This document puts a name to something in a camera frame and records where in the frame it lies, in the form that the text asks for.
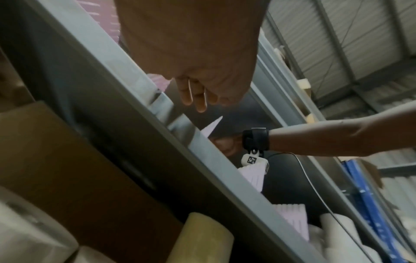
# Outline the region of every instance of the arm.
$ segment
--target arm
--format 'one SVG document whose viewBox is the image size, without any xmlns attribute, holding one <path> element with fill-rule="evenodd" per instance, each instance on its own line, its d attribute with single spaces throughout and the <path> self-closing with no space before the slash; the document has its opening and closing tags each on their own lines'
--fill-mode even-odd
<svg viewBox="0 0 416 263">
<path fill-rule="evenodd" d="M 416 101 L 351 120 L 330 120 L 271 130 L 270 149 L 310 156 L 368 156 L 416 146 Z M 242 149 L 241 136 L 214 141 L 225 155 Z"/>
</svg>

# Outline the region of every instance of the paper roll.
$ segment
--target paper roll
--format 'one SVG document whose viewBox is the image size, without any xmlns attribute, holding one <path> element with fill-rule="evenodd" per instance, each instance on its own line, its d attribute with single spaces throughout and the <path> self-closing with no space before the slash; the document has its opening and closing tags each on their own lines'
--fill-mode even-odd
<svg viewBox="0 0 416 263">
<path fill-rule="evenodd" d="M 361 239 L 358 235 L 354 222 L 346 216 L 335 214 L 341 224 L 348 230 L 358 243 L 361 244 Z M 332 217 L 331 214 L 321 215 L 322 229 L 324 230 L 324 240 L 327 247 L 342 249 L 349 253 L 356 253 L 358 246 L 345 232 L 341 225 Z"/>
<path fill-rule="evenodd" d="M 223 225 L 199 213 L 190 213 L 167 263 L 227 263 L 234 236 Z"/>
<path fill-rule="evenodd" d="M 321 254 L 324 254 L 324 231 L 314 225 L 308 225 L 309 243 Z"/>
<path fill-rule="evenodd" d="M 325 248 L 324 257 L 329 263 L 362 263 L 361 254 L 350 254 L 341 249 Z"/>
<path fill-rule="evenodd" d="M 371 247 L 367 247 L 367 246 L 363 246 L 365 251 L 367 252 L 367 254 L 371 257 L 371 259 L 375 262 L 375 263 L 383 263 L 383 261 L 380 258 L 380 255 L 377 253 L 377 251 L 375 251 L 374 249 L 372 249 Z M 367 258 L 367 256 L 361 252 L 363 255 L 363 262 L 365 263 L 371 263 L 371 261 Z"/>
<path fill-rule="evenodd" d="M 77 247 L 58 222 L 0 186 L 0 262 L 62 263 Z"/>
<path fill-rule="evenodd" d="M 115 263 L 104 254 L 90 248 L 80 247 L 75 258 L 69 263 Z"/>
</svg>

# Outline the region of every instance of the small white device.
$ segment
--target small white device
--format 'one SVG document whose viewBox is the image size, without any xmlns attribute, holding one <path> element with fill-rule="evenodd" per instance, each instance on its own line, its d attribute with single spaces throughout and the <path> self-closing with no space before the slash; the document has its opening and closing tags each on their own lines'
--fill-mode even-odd
<svg viewBox="0 0 416 263">
<path fill-rule="evenodd" d="M 269 171 L 269 161 L 265 158 L 260 157 L 259 151 L 252 150 L 250 153 L 244 154 L 243 158 L 241 159 L 242 166 L 249 166 L 260 162 L 266 163 L 266 169 L 264 171 L 264 174 L 267 174 L 267 172 Z"/>
</svg>

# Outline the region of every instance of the gray cable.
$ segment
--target gray cable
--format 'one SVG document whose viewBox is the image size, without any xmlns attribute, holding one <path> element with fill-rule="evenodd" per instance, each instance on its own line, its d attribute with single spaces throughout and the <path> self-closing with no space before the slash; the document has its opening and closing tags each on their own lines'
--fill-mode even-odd
<svg viewBox="0 0 416 263">
<path fill-rule="evenodd" d="M 334 212 L 332 212 L 332 210 L 329 208 L 329 206 L 325 203 L 324 199 L 322 199 L 321 195 L 318 193 L 318 191 L 316 190 L 315 186 L 313 186 L 311 180 L 309 179 L 309 176 L 306 174 L 305 168 L 303 168 L 302 163 L 300 162 L 299 158 L 296 156 L 296 154 L 294 153 L 289 153 L 289 152 L 285 152 L 286 154 L 291 154 L 293 155 L 296 160 L 298 161 L 300 168 L 302 168 L 303 174 L 305 175 L 306 179 L 308 180 L 309 184 L 311 185 L 313 191 L 316 193 L 316 195 L 318 196 L 318 198 L 321 200 L 321 202 L 324 204 L 325 208 L 328 210 L 328 212 L 331 214 L 331 216 L 338 222 L 338 224 L 342 227 L 342 229 L 344 229 L 345 232 L 347 232 L 348 236 L 350 236 L 350 238 L 354 241 L 354 243 L 360 248 L 360 250 L 364 253 L 364 255 L 370 260 L 371 263 L 376 263 L 371 256 L 367 253 L 367 251 L 365 251 L 365 249 L 363 248 L 363 246 L 352 236 L 352 234 L 347 230 L 347 228 L 338 220 L 338 218 L 335 216 Z M 270 159 L 270 157 L 274 156 L 274 155 L 279 155 L 279 154 L 284 154 L 284 153 L 274 153 L 272 155 L 270 155 L 267 160 Z"/>
</svg>

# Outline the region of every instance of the forearm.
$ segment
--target forearm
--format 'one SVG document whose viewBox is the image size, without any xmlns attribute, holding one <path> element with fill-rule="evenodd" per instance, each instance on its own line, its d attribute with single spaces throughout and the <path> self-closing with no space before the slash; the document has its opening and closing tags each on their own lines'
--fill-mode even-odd
<svg viewBox="0 0 416 263">
<path fill-rule="evenodd" d="M 362 122 L 331 120 L 269 132 L 270 150 L 309 156 L 367 156 Z"/>
</svg>

